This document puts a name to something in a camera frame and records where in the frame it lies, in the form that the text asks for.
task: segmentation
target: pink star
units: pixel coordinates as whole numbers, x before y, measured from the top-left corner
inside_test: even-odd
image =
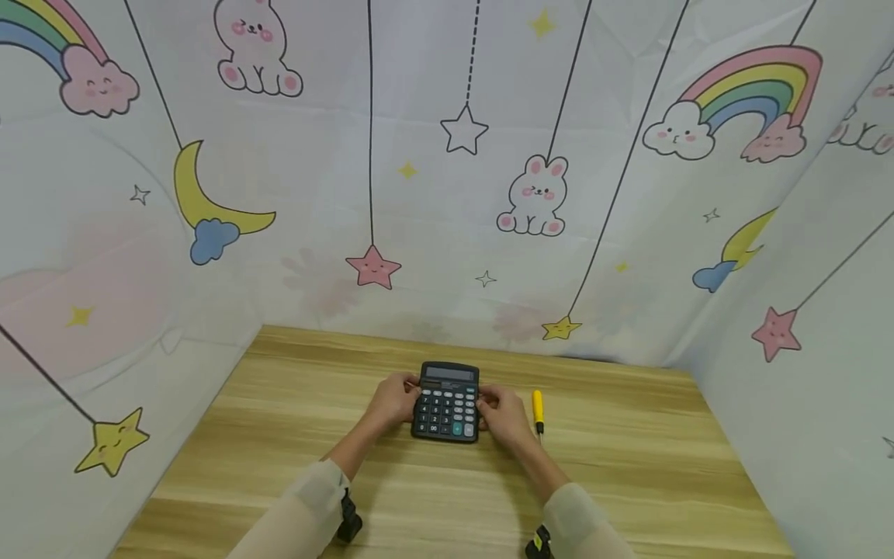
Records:
[[[363,258],[346,258],[358,271],[357,285],[379,284],[385,289],[391,289],[391,274],[401,269],[397,262],[385,260],[374,244],[369,245]]]
[[[791,333],[791,325],[795,322],[797,309],[778,314],[776,309],[767,309],[763,324],[751,334],[751,339],[763,345],[763,358],[769,363],[780,350],[801,350],[801,343]]]

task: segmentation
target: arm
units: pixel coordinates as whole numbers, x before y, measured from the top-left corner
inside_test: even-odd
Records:
[[[538,443],[525,406],[511,390],[482,386],[477,407],[493,437],[515,456],[544,503],[544,526],[556,559],[631,559],[627,542],[586,491],[572,483]]]
[[[228,559],[313,559],[342,523],[342,498],[379,437],[413,417],[418,380],[382,381],[357,425],[311,464],[230,552]]]

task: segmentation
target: person's right hand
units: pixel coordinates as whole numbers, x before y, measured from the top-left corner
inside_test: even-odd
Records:
[[[478,412],[498,443],[513,452],[524,445],[537,444],[525,404],[515,392],[500,385],[480,386],[478,392]]]

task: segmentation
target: rainbow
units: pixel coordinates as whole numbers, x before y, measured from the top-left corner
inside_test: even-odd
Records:
[[[0,0],[0,45],[23,48],[49,64],[63,81],[63,51],[87,48],[100,64],[108,60],[93,30],[66,0]]]
[[[812,48],[760,47],[717,64],[679,100],[699,106],[699,123],[707,123],[712,136],[728,120],[745,113],[763,116],[763,134],[783,114],[791,115],[790,126],[801,124],[821,69],[822,57]]]

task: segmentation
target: person's left hand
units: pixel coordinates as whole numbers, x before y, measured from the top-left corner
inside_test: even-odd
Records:
[[[413,420],[413,408],[422,394],[419,379],[408,373],[394,373],[379,383],[367,406],[364,419],[382,429]]]

